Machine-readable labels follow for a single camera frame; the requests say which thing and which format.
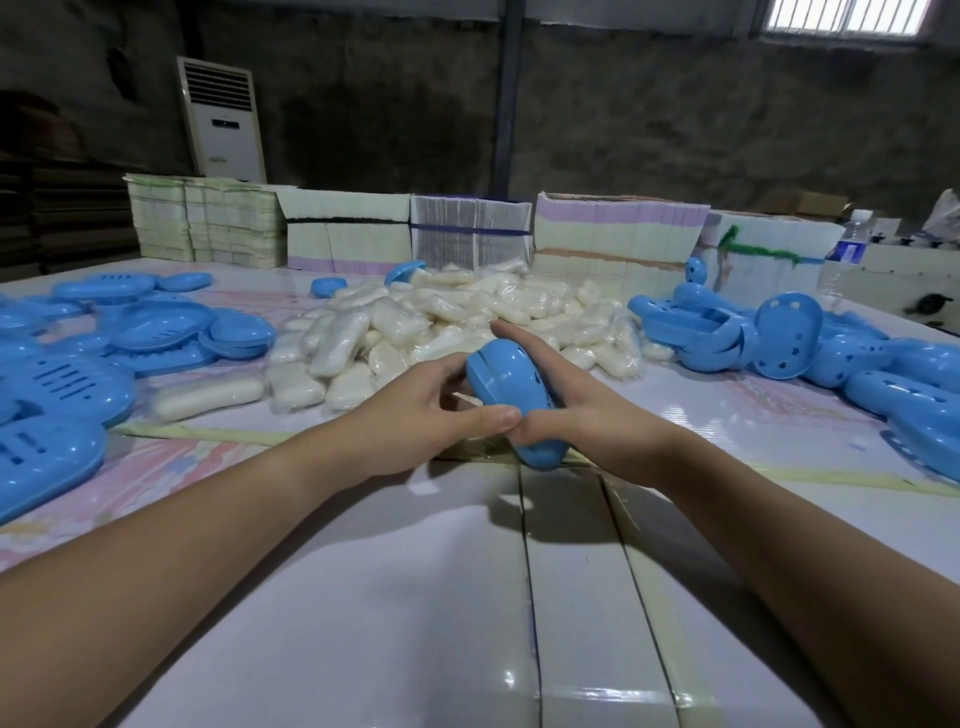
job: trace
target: white soap bar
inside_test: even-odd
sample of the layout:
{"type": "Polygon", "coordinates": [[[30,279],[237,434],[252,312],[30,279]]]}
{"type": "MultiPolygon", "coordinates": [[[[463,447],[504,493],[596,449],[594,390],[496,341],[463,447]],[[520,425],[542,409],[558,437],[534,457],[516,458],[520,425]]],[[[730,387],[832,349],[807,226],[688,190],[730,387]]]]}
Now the white soap bar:
{"type": "Polygon", "coordinates": [[[317,350],[336,316],[337,314],[334,311],[325,311],[322,316],[311,319],[313,324],[303,333],[303,338],[300,339],[300,348],[303,353],[310,356],[317,350]]]}
{"type": "Polygon", "coordinates": [[[583,305],[591,305],[603,298],[603,291],[600,290],[600,286],[592,280],[587,279],[584,281],[584,284],[577,289],[576,296],[577,301],[583,305]]]}
{"type": "Polygon", "coordinates": [[[431,316],[436,316],[444,321],[459,322],[467,318],[467,312],[462,306],[448,301],[442,296],[429,296],[425,301],[420,301],[417,308],[423,313],[429,313],[431,316]]]}
{"type": "Polygon", "coordinates": [[[593,350],[585,347],[567,347],[560,352],[560,355],[583,370],[592,369],[593,365],[597,363],[597,357],[593,355],[593,350]]]}
{"type": "Polygon", "coordinates": [[[302,361],[306,358],[303,349],[300,348],[300,339],[303,338],[302,331],[286,331],[281,333],[274,342],[274,345],[267,352],[267,366],[282,364],[289,361],[302,361]]]}
{"type": "Polygon", "coordinates": [[[320,404],[326,397],[326,385],[310,376],[301,361],[267,367],[266,377],[273,392],[270,406],[275,412],[296,412],[320,404]]]}
{"type": "Polygon", "coordinates": [[[289,319],[284,322],[283,330],[284,331],[306,331],[313,326],[313,322],[316,319],[308,319],[305,316],[298,316],[294,319],[289,319]]]}
{"type": "Polygon", "coordinates": [[[381,341],[373,347],[367,361],[376,376],[377,389],[407,371],[403,354],[389,341],[381,341]]]}
{"type": "Polygon", "coordinates": [[[359,406],[373,396],[373,372],[362,361],[355,361],[330,381],[326,403],[330,409],[344,411],[359,406]]]}
{"type": "Polygon", "coordinates": [[[353,308],[338,313],[310,359],[307,372],[317,378],[340,374],[353,361],[369,328],[370,314],[366,311],[353,308]]]}
{"type": "Polygon", "coordinates": [[[210,376],[158,390],[153,399],[153,411],[161,420],[175,422],[214,409],[257,401],[266,392],[263,377],[256,373],[210,376]]]}
{"type": "Polygon", "coordinates": [[[677,355],[673,347],[668,347],[666,344],[660,344],[650,339],[644,339],[640,345],[640,350],[643,352],[643,358],[651,361],[673,361],[677,355]]]}
{"type": "Polygon", "coordinates": [[[593,348],[597,364],[617,379],[634,379],[643,374],[643,359],[630,356],[611,344],[600,344],[593,348]]]}

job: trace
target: air conditioner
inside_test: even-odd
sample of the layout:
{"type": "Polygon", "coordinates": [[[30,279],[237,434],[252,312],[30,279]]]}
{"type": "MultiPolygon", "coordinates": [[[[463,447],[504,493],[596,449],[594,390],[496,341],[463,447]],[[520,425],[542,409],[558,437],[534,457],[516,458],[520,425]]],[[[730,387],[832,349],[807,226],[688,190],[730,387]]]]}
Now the air conditioner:
{"type": "Polygon", "coordinates": [[[266,182],[251,72],[182,56],[177,66],[198,174],[266,182]]]}

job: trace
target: plastic bottle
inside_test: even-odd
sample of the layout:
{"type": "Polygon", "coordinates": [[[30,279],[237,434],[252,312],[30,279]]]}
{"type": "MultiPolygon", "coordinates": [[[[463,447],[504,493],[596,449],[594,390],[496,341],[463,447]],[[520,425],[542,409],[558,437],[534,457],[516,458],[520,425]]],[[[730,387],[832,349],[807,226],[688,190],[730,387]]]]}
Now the plastic bottle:
{"type": "Polygon", "coordinates": [[[870,242],[870,223],[873,217],[872,210],[855,209],[850,215],[850,222],[845,226],[843,237],[824,261],[818,292],[827,310],[836,310],[843,301],[843,278],[863,257],[863,252],[870,242]]]}

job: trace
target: bottle label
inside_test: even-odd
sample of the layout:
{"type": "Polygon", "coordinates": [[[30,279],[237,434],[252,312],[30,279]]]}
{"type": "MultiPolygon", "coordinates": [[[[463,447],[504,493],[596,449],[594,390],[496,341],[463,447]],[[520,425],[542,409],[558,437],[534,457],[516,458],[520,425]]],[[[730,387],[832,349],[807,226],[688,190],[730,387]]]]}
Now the bottle label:
{"type": "Polygon", "coordinates": [[[859,263],[863,258],[863,252],[867,250],[866,243],[856,243],[852,240],[841,240],[836,247],[830,251],[827,260],[833,260],[837,263],[859,263]]]}

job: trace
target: pile of soap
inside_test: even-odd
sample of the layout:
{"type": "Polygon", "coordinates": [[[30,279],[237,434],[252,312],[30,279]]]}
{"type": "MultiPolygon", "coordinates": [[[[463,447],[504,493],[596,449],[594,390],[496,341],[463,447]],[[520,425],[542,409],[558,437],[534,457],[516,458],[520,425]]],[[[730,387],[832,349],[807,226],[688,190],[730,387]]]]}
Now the pile of soap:
{"type": "Polygon", "coordinates": [[[528,275],[511,260],[470,271],[416,269],[389,285],[363,281],[284,325],[267,354],[277,412],[326,401],[349,410],[421,361],[475,352],[500,318],[526,328],[583,369],[643,373],[633,316],[587,280],[580,288],[528,275]]]}

